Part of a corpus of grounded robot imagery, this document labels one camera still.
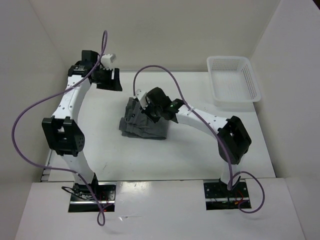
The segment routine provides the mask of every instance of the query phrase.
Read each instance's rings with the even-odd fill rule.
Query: white wall
[[[0,236],[14,239],[33,181],[40,170],[15,152],[11,128],[31,103],[62,90],[67,69],[27,0],[0,1]],[[41,128],[59,99],[27,113],[18,125],[18,145],[31,160],[44,164],[48,145]]]
[[[262,91],[258,118],[278,177],[290,177],[307,239],[320,234],[320,10],[281,0],[251,58]]]
[[[107,51],[122,69],[206,70],[213,55],[249,57],[279,0],[30,0],[67,67],[79,49]]]

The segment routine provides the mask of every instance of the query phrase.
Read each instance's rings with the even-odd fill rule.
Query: white plastic basket
[[[258,102],[261,93],[248,58],[243,56],[210,56],[206,60],[218,103]]]

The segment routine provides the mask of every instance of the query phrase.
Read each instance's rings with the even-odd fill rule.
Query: cable
[[[242,210],[242,209],[240,208],[240,206],[241,206],[242,203],[246,202],[247,200],[246,200],[246,201],[242,201],[241,203],[238,204],[238,208],[239,208],[239,210],[240,210],[241,212],[244,212],[244,213],[247,213],[247,214],[253,214],[253,213],[256,213],[257,211],[259,211],[259,210],[262,208],[262,206],[264,205],[264,203],[265,203],[265,198],[266,198],[266,196],[265,196],[265,190],[264,190],[263,186],[261,185],[261,183],[259,182],[259,180],[258,180],[255,176],[253,176],[251,173],[249,173],[249,172],[247,172],[247,171],[240,171],[240,172],[237,172],[235,175],[233,175],[232,167],[231,167],[230,156],[229,156],[229,153],[228,153],[228,151],[227,151],[227,148],[226,148],[225,144],[224,144],[224,143],[222,142],[222,140],[218,137],[218,134],[214,131],[214,129],[206,122],[206,120],[205,120],[203,117],[201,117],[194,109],[192,109],[192,108],[188,105],[186,99],[184,98],[184,96],[183,96],[183,94],[182,94],[182,92],[181,92],[181,88],[180,88],[180,86],[179,86],[179,84],[178,84],[177,79],[175,78],[175,76],[174,76],[167,68],[165,68],[165,67],[163,67],[163,66],[160,66],[160,65],[147,65],[147,66],[142,67],[139,71],[136,72],[136,74],[135,74],[135,76],[134,76],[134,79],[133,79],[133,95],[134,95],[134,96],[136,95],[136,80],[137,80],[138,74],[139,74],[140,72],[142,72],[143,70],[148,69],[148,68],[160,68],[160,69],[164,70],[165,72],[167,72],[167,73],[170,75],[170,77],[173,79],[173,81],[174,81],[174,83],[175,83],[175,85],[176,85],[176,87],[177,87],[177,89],[178,89],[178,92],[179,92],[179,94],[180,94],[180,96],[181,96],[181,99],[182,99],[183,103],[186,105],[186,107],[187,107],[189,110],[191,110],[191,111],[209,128],[209,130],[210,130],[210,131],[212,132],[212,134],[215,136],[215,138],[216,138],[216,140],[218,141],[218,143],[220,144],[220,146],[221,146],[221,148],[222,148],[222,150],[223,150],[223,152],[224,152],[224,155],[226,156],[226,160],[227,160],[227,162],[228,162],[229,173],[230,173],[230,181],[229,181],[228,184],[227,184],[227,190],[230,191],[230,190],[233,189],[233,186],[232,186],[233,180],[234,180],[234,178],[235,178],[236,176],[238,176],[238,175],[241,174],[241,173],[243,173],[243,174],[248,174],[249,176],[251,176],[251,177],[259,184],[259,186],[260,186],[260,188],[261,188],[261,191],[262,191],[262,202],[261,202],[261,205],[260,205],[257,209],[255,209],[255,210],[253,210],[253,211],[244,211],[244,210]]]
[[[83,83],[93,72],[94,70],[96,69],[96,67],[98,67],[98,65],[100,64],[100,61],[101,61],[101,58],[106,50],[106,46],[107,46],[107,41],[108,41],[108,32],[105,30],[103,31],[103,36],[102,36],[102,43],[101,43],[101,54],[99,55],[98,57],[98,60],[96,61],[95,65],[93,66],[93,68],[88,72],[88,74],[83,78],[81,79],[79,82],[77,82],[75,85],[67,88],[66,90],[62,91],[62,92],[59,92],[59,93],[56,93],[56,94],[53,94],[51,96],[48,96],[42,100],[39,100],[37,102],[35,102],[34,104],[28,106],[25,110],[23,110],[19,116],[16,118],[16,120],[14,121],[13,123],[13,126],[12,126],[12,130],[11,130],[11,139],[12,139],[12,143],[13,143],[13,146],[15,148],[15,150],[17,151],[17,153],[20,155],[20,157],[22,157],[27,163],[37,167],[37,168],[41,168],[41,169],[50,169],[50,170],[59,170],[59,171],[65,171],[65,172],[69,172],[69,173],[73,173],[73,174],[76,174],[79,176],[79,178],[81,178],[81,180],[84,182],[84,184],[86,185],[86,187],[88,188],[89,192],[91,193],[93,199],[96,201],[96,204],[98,205],[99,207],[99,214],[97,216],[97,223],[100,225],[100,226],[104,226],[105,223],[106,223],[106,217],[105,217],[105,214],[104,214],[104,208],[101,206],[101,204],[99,203],[99,200],[97,199],[95,193],[93,192],[92,188],[89,186],[89,184],[86,182],[86,180],[84,179],[84,177],[74,171],[74,170],[71,170],[71,169],[67,169],[67,168],[59,168],[59,167],[52,167],[52,166],[45,166],[45,165],[41,165],[41,164],[38,164],[38,163],[35,163],[31,160],[29,160],[19,149],[18,145],[17,145],[17,142],[16,142],[16,137],[15,137],[15,133],[16,133],[16,127],[17,127],[17,124],[19,122],[19,120],[22,118],[22,116],[28,112],[30,109],[34,108],[35,106],[47,101],[47,100],[50,100],[50,99],[53,99],[59,95],[63,95],[65,93],[68,93],[69,91],[71,91],[73,88],[75,88],[76,86],[80,85],[81,83]]]

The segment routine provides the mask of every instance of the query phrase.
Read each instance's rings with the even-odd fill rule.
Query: perforated basket
[[[248,58],[210,56],[206,63],[215,101],[220,103],[260,101],[261,94]]]

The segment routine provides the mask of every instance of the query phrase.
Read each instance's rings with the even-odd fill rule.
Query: white table
[[[206,72],[174,72],[185,99],[194,107],[222,117],[241,118],[252,144],[242,160],[241,169],[257,178],[274,178],[275,173],[252,103],[226,110],[213,105],[210,79]],[[118,130],[125,106],[133,95],[134,72],[120,73],[123,92],[92,86],[83,101],[78,125],[85,135],[84,154],[99,181],[151,181],[218,179],[223,160],[217,141],[199,130],[171,122],[166,140],[123,137]],[[165,72],[142,72],[137,89],[160,87],[174,100],[177,88]],[[55,152],[50,165],[67,167]],[[73,181],[67,172],[51,171],[49,182]]]
[[[68,213],[71,182],[33,183],[16,240],[303,240],[282,178],[261,179],[265,204],[254,214],[237,209],[206,210],[202,180],[118,182],[115,212],[97,224],[96,212]],[[262,198],[247,179],[253,208]]]

